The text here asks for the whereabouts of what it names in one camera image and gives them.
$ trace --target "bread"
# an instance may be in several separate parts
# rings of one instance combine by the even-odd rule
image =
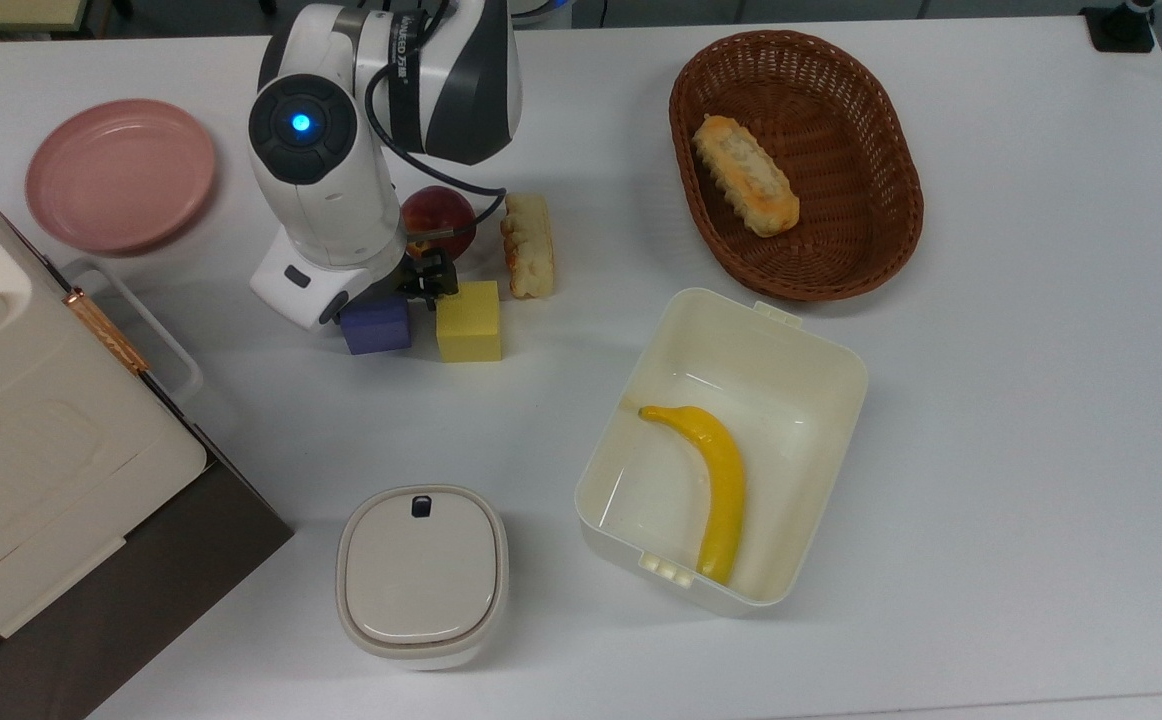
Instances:
[[[500,231],[509,266],[509,293],[517,300],[552,295],[554,238],[550,236],[545,197],[532,192],[509,193]]]
[[[751,232],[773,237],[799,222],[799,197],[786,173],[736,120],[705,115],[693,146]]]

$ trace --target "foam block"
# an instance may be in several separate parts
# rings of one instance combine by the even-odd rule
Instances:
[[[340,311],[340,325],[352,355],[413,346],[408,301],[402,295],[351,302]]]
[[[500,360],[497,281],[462,282],[456,295],[438,300],[435,333],[444,363]]]

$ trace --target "copper hinge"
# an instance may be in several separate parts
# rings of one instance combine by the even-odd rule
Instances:
[[[74,288],[65,296],[64,302],[74,317],[92,331],[92,334],[101,341],[110,355],[114,355],[115,360],[123,363],[128,372],[132,375],[139,375],[150,370],[150,363],[146,363],[146,359],[137,352],[137,348],[132,346],[131,341],[128,341],[123,333],[119,332],[119,327],[110,323],[110,318],[106,318],[100,307],[96,307],[96,302],[92,302],[91,297],[84,295],[83,290]]]

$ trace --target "wicker basket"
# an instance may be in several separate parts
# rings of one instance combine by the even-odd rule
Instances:
[[[709,113],[749,129],[790,178],[799,224],[747,231],[693,152]],[[701,50],[680,72],[669,122],[701,236],[732,278],[784,300],[839,300],[895,275],[919,240],[923,193],[896,110],[851,55],[794,31],[755,31]]]

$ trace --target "yellow banana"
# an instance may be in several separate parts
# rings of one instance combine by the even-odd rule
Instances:
[[[722,585],[732,578],[732,562],[745,520],[745,465],[723,423],[700,406],[640,406],[644,420],[662,423],[687,438],[710,470],[710,516],[696,557],[696,571]]]

